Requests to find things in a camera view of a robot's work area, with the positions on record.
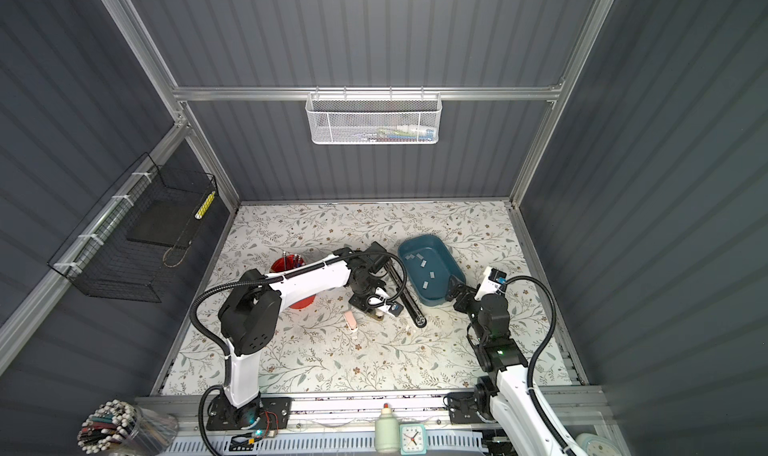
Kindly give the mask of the white glue bottle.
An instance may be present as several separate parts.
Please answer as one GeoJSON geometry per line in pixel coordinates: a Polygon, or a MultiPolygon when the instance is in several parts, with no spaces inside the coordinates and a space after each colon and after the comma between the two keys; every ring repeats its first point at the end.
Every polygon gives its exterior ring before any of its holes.
{"type": "Polygon", "coordinates": [[[389,403],[384,403],[375,423],[374,447],[380,454],[400,452],[400,423],[389,403]]]}

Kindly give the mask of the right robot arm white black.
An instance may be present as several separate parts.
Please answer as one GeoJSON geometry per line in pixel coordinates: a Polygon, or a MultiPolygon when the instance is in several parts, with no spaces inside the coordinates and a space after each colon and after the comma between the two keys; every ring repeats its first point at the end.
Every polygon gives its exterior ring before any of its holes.
{"type": "Polygon", "coordinates": [[[466,338],[486,374],[472,392],[450,392],[443,404],[453,424],[499,424],[518,455],[584,455],[586,451],[567,431],[534,378],[536,363],[554,335],[557,315],[551,316],[531,357],[511,336],[506,289],[519,281],[537,286],[549,307],[555,308],[547,286],[529,275],[509,277],[489,267],[475,288],[456,276],[449,278],[446,300],[469,316],[466,338]]]}

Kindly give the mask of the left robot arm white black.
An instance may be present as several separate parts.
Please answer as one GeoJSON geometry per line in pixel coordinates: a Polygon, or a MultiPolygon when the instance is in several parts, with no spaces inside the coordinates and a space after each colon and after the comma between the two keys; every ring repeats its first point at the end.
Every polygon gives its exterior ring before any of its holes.
{"type": "Polygon", "coordinates": [[[280,314],[318,293],[348,288],[364,309],[387,311],[405,289],[394,292],[378,273],[388,263],[404,269],[402,260],[378,244],[366,250],[340,248],[317,262],[297,269],[267,273],[249,271],[232,289],[218,312],[225,347],[223,396],[237,424],[251,429],[265,419],[261,404],[261,351],[273,339],[280,314]]]}

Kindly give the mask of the small teal clock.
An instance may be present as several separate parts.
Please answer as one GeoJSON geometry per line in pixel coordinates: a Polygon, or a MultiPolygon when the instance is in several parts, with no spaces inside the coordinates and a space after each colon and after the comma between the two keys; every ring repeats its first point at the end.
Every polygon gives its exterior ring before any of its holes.
{"type": "Polygon", "coordinates": [[[425,455],[427,450],[428,438],[423,424],[409,423],[400,426],[401,455],[425,455]]]}

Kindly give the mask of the black stapler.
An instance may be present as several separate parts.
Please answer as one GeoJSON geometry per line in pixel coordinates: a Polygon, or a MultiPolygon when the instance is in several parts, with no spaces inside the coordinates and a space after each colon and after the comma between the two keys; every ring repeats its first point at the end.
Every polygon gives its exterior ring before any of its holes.
{"type": "Polygon", "coordinates": [[[392,279],[398,288],[402,288],[402,293],[399,296],[401,304],[409,314],[413,324],[417,328],[424,328],[427,325],[426,316],[423,314],[418,304],[411,296],[411,293],[407,289],[407,284],[403,281],[400,274],[397,272],[395,264],[389,259],[385,265],[387,275],[392,279]]]}

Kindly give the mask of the yellow marker in side basket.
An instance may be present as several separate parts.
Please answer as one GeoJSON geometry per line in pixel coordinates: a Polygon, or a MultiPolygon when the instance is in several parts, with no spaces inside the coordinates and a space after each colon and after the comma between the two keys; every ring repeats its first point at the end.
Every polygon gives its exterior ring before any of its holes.
{"type": "Polygon", "coordinates": [[[212,192],[210,192],[210,194],[208,194],[208,196],[206,196],[206,198],[202,201],[202,204],[200,204],[200,206],[198,207],[198,210],[196,210],[196,212],[194,213],[194,218],[196,220],[202,220],[202,218],[204,218],[206,212],[208,212],[208,209],[210,208],[210,206],[212,206],[212,203],[214,202],[215,198],[216,198],[216,191],[213,190],[212,192]]]}

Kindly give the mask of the pink eraser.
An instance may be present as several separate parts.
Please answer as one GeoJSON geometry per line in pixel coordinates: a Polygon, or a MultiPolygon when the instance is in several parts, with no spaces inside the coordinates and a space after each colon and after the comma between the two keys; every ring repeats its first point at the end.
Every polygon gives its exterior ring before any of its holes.
{"type": "Polygon", "coordinates": [[[351,332],[355,332],[358,329],[357,321],[353,315],[352,311],[346,311],[343,313],[344,321],[346,323],[347,328],[351,332]]]}

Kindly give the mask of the white round device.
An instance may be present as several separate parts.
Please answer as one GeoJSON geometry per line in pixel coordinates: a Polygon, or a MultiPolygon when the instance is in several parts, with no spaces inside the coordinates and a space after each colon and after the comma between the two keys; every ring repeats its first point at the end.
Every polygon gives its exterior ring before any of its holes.
{"type": "Polygon", "coordinates": [[[579,434],[576,437],[576,442],[588,456],[623,456],[618,445],[597,434],[579,434]]]}

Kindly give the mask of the teal plastic tray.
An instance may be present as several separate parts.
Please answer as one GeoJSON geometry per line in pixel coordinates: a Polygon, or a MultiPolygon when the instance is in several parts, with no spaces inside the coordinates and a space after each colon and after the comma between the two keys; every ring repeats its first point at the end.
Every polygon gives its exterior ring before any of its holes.
{"type": "Polygon", "coordinates": [[[448,247],[436,235],[423,234],[405,240],[397,250],[419,300],[427,306],[446,301],[452,277],[465,283],[466,277],[448,247]]]}

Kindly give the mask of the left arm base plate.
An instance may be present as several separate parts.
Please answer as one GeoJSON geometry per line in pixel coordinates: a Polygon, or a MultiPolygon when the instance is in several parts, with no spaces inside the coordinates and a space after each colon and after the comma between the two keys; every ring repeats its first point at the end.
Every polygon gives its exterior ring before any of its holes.
{"type": "Polygon", "coordinates": [[[217,395],[203,410],[205,426],[209,431],[282,430],[287,427],[292,403],[289,397],[261,397],[235,408],[225,396],[217,395]]]}

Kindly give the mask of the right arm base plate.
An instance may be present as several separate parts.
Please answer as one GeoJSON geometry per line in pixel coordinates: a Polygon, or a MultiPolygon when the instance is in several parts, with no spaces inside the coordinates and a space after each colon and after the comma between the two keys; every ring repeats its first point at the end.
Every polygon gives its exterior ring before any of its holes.
{"type": "Polygon", "coordinates": [[[475,394],[470,391],[448,392],[442,399],[444,408],[448,411],[452,424],[491,424],[496,420],[489,414],[480,411],[475,394]]]}

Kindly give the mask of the clear jar of pencils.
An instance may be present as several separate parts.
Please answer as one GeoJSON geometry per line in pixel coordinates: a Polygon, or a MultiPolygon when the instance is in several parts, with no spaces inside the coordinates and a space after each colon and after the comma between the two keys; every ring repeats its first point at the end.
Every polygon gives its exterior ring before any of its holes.
{"type": "Polygon", "coordinates": [[[159,455],[178,434],[176,417],[113,399],[82,423],[78,447],[88,455],[159,455]]]}

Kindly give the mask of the red pen cup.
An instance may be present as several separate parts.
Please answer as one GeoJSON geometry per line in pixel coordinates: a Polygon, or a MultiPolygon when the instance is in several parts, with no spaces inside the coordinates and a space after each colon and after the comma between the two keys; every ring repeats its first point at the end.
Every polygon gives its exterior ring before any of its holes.
{"type": "MultiPolygon", "coordinates": [[[[294,270],[296,268],[302,267],[306,264],[306,260],[303,256],[299,254],[289,254],[284,252],[282,256],[277,258],[270,267],[271,273],[283,273],[289,270],[294,270]]],[[[293,303],[290,305],[291,309],[301,310],[309,307],[312,305],[315,301],[316,294],[312,293],[309,294],[306,292],[305,289],[301,289],[296,282],[285,282],[281,284],[281,289],[283,295],[288,295],[292,297],[293,303]],[[295,293],[299,292],[301,294],[304,294],[304,297],[302,299],[296,299],[295,293]]]]}

